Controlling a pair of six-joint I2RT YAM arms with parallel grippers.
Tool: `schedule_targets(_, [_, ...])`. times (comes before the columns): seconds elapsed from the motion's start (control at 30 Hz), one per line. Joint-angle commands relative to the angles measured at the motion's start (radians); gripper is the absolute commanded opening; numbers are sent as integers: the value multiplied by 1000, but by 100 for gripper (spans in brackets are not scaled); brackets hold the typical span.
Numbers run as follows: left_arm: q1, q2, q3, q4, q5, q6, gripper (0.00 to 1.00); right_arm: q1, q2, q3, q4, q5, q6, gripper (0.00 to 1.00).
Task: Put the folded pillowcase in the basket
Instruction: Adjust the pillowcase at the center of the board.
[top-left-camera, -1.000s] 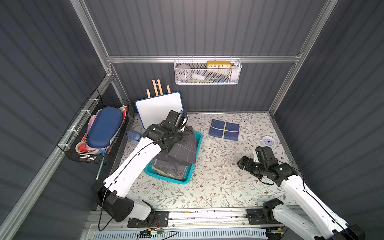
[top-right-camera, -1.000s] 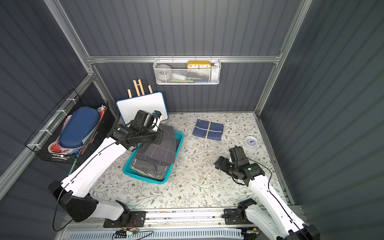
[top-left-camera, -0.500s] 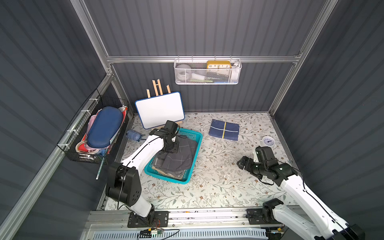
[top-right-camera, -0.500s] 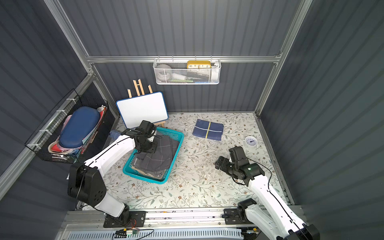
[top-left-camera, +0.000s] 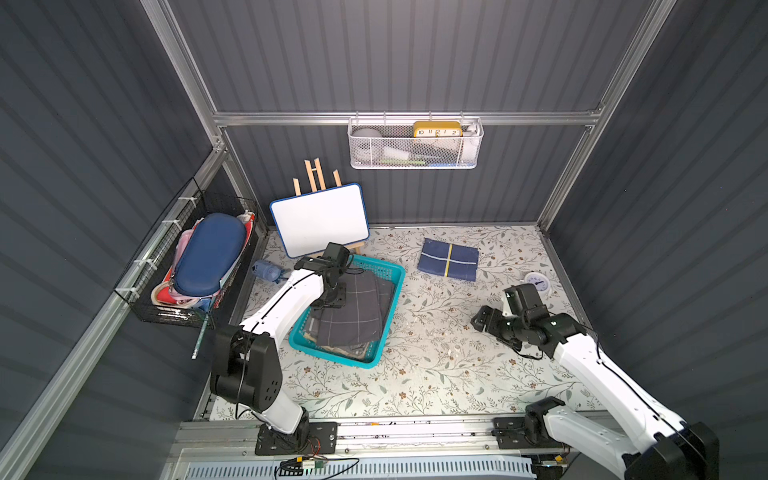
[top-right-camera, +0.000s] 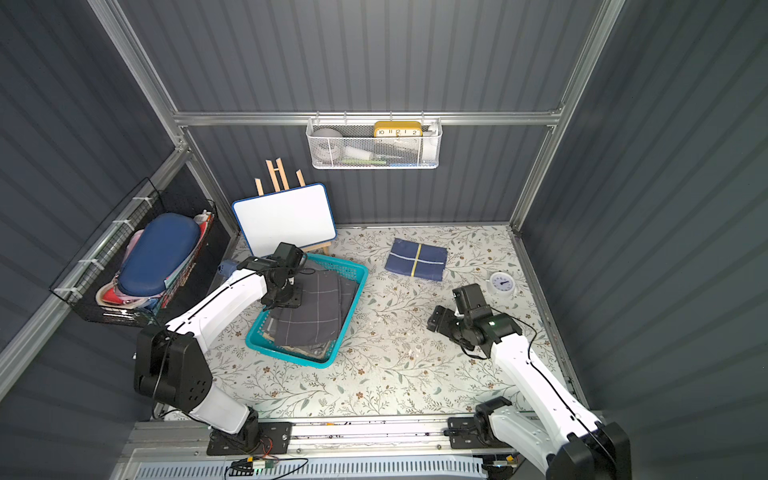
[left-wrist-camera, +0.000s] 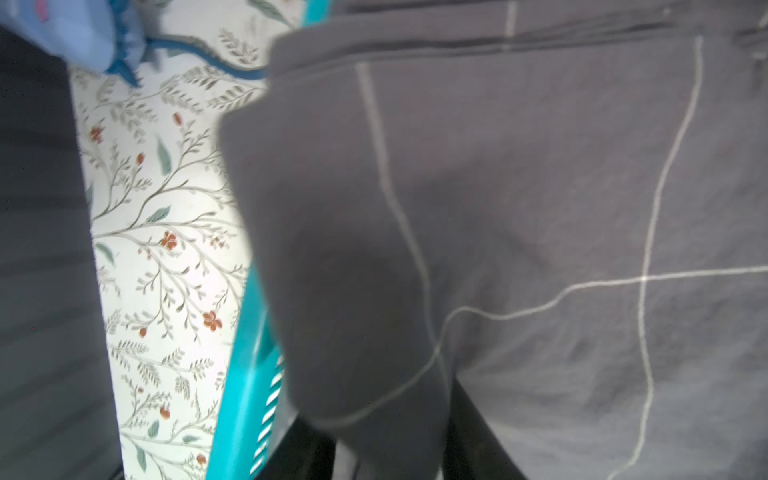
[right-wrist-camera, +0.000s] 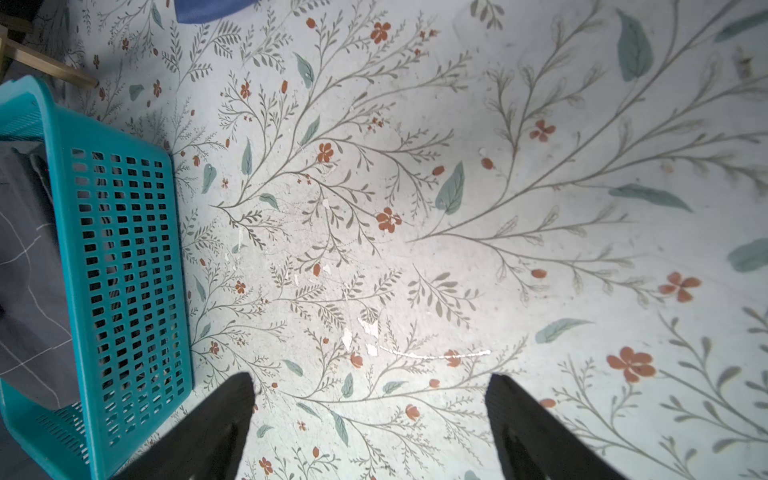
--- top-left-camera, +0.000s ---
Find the dark grid pillowcase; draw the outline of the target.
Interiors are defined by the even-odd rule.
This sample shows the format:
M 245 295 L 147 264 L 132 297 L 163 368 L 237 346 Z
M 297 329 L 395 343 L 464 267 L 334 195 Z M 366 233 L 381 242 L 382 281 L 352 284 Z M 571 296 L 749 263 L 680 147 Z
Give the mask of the dark grid pillowcase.
M 319 348 L 318 334 L 320 329 L 320 320 L 309 316 L 302 327 L 302 337 L 311 344 L 313 348 Z
M 320 346 L 352 346 L 378 341 L 386 325 L 394 295 L 395 284 L 364 270 L 345 274 L 346 304 L 340 309 L 314 310 L 312 317 L 320 320 Z

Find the grey pillowcase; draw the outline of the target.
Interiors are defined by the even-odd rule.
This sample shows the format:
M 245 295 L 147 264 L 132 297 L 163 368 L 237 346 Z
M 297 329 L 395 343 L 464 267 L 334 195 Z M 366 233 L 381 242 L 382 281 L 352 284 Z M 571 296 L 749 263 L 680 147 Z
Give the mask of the grey pillowcase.
M 321 352 L 330 353 L 336 356 L 341 356 L 341 357 L 356 360 L 356 361 L 363 361 L 366 358 L 368 351 L 371 349 L 372 346 L 373 346 L 372 342 L 367 342 L 359 345 L 339 346 L 339 347 L 316 345 L 315 349 Z

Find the teal plastic basket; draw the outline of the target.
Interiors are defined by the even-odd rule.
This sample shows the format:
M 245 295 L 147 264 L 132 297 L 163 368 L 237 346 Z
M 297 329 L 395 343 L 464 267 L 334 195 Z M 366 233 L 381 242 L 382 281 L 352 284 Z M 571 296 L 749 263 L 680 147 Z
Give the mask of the teal plastic basket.
M 338 285 L 343 303 L 309 307 L 296 321 L 289 343 L 308 355 L 342 365 L 370 369 L 382 355 L 405 270 L 358 255 L 348 259 Z

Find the navy pillowcase yellow stripe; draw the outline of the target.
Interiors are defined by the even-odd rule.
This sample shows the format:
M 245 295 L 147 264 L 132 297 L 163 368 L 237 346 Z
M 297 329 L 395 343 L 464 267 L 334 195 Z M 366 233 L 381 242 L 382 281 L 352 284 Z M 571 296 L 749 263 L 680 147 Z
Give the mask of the navy pillowcase yellow stripe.
M 478 264 L 477 248 L 425 238 L 417 269 L 434 276 L 474 282 Z

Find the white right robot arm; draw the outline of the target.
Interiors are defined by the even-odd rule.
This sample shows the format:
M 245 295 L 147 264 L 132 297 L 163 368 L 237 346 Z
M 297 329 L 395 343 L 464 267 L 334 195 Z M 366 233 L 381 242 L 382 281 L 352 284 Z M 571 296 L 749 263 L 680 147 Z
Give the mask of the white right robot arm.
M 554 396 L 528 405 L 522 437 L 531 446 L 572 447 L 620 479 L 717 479 L 720 442 L 702 422 L 689 423 L 631 379 L 587 328 L 545 308 L 507 316 L 483 306 L 472 326 L 519 352 L 526 341 L 577 378 L 621 430 L 612 432 Z

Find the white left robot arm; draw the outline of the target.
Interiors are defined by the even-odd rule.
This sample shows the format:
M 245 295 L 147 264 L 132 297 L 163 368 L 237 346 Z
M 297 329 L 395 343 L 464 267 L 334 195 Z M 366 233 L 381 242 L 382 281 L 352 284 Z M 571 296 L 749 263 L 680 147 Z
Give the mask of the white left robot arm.
M 248 407 L 277 432 L 295 434 L 304 409 L 282 391 L 279 346 L 313 303 L 336 299 L 343 271 L 342 267 L 295 270 L 256 313 L 220 330 L 214 342 L 211 393 Z

